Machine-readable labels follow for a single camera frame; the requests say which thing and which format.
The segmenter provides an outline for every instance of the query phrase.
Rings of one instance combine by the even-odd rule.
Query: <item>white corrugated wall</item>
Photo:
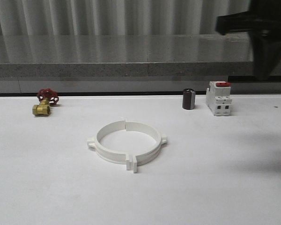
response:
[[[249,0],[0,0],[0,35],[212,34]]]

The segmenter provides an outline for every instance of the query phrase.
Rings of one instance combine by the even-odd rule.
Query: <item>brass gate valve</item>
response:
[[[41,89],[37,94],[37,98],[40,101],[39,105],[34,105],[32,107],[32,113],[35,116],[49,116],[51,111],[50,106],[56,105],[59,101],[57,92],[50,88]]]

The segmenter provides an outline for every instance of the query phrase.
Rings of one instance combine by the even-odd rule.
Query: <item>white tabletop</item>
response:
[[[281,225],[281,95],[232,98],[229,117],[205,96],[60,97],[35,117],[36,97],[0,97],[0,225]],[[138,173],[87,148],[121,119],[168,136]]]

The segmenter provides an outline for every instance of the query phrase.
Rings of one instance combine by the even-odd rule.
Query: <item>gray granite ledge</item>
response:
[[[62,92],[204,91],[210,80],[250,75],[246,34],[0,36],[0,93],[37,92],[53,83]],[[272,75],[281,76],[281,63]]]

